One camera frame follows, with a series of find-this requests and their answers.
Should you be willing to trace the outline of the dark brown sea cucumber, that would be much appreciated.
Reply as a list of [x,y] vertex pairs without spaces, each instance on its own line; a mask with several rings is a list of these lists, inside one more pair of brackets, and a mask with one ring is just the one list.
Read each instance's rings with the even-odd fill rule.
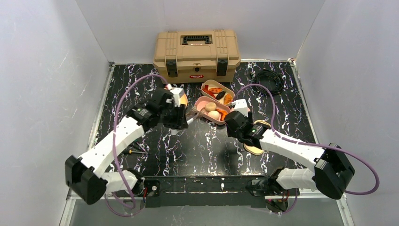
[[221,91],[220,93],[218,93],[215,97],[216,100],[220,100],[222,98],[224,98],[224,96],[226,95],[226,91]]

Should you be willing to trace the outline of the orange chicken wing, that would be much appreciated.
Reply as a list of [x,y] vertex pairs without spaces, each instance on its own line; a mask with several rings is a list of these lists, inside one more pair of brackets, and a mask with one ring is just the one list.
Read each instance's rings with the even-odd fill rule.
[[227,114],[230,113],[229,111],[220,110],[220,109],[216,109],[216,111],[219,112],[219,114],[220,114],[219,121],[224,121]]

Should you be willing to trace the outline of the white boiled egg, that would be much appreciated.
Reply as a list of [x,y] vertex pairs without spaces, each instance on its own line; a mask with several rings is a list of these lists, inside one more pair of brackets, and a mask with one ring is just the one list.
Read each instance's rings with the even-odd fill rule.
[[220,118],[220,113],[218,112],[218,111],[216,111],[216,110],[213,110],[213,111],[210,111],[208,114],[207,114],[210,118],[212,118],[212,119],[214,119],[214,120],[219,120],[219,118]]

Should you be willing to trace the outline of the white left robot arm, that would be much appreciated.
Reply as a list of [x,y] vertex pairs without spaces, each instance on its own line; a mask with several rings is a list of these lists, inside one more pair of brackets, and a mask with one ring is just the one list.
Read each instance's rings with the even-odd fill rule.
[[65,161],[67,186],[88,205],[112,192],[134,194],[143,190],[144,177],[137,171],[106,169],[112,162],[118,163],[118,156],[130,144],[158,124],[173,130],[188,128],[184,95],[182,88],[167,87],[155,90],[151,99],[136,104],[122,120],[117,120],[116,131],[81,156],[72,155]]

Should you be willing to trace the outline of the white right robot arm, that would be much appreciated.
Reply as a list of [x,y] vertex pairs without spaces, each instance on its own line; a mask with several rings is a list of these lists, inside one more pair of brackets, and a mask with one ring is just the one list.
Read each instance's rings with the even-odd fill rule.
[[345,154],[337,151],[333,145],[303,145],[301,140],[273,131],[268,125],[252,123],[239,111],[227,114],[224,121],[229,137],[234,137],[245,145],[285,156],[303,165],[302,169],[281,167],[275,170],[258,191],[313,189],[338,200],[355,174]]

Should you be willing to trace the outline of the beige lunch box lid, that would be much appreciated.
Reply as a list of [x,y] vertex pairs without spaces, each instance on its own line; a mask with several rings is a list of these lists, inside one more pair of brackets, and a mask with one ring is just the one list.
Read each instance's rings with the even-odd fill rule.
[[[271,128],[271,125],[268,122],[263,121],[263,120],[256,120],[255,123],[261,123],[261,124],[267,125],[269,128]],[[249,153],[251,153],[253,155],[261,155],[264,153],[264,150],[259,149],[254,146],[248,146],[248,145],[244,144],[243,147],[246,151],[248,151]]]

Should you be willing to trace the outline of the round beige bun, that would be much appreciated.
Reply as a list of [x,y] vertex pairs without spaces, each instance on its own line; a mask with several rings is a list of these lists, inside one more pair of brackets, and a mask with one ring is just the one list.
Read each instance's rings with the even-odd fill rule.
[[208,102],[208,103],[205,105],[205,110],[206,110],[207,112],[215,111],[216,109],[217,109],[217,105],[216,105],[216,103],[214,103],[214,102]]

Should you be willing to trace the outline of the fried chicken piece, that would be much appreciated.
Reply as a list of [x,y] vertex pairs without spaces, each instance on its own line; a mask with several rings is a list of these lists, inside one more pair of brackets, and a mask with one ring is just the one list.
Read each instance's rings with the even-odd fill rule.
[[230,94],[226,94],[223,99],[223,103],[225,105],[229,105],[232,101],[233,97]]

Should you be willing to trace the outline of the white metal food tongs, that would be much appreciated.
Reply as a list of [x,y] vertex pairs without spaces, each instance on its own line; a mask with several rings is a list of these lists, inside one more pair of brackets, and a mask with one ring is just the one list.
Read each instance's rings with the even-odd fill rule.
[[171,135],[177,135],[179,131],[187,129],[196,119],[203,116],[203,111],[192,107],[190,110],[184,109],[184,114],[178,117],[176,129],[171,129]]

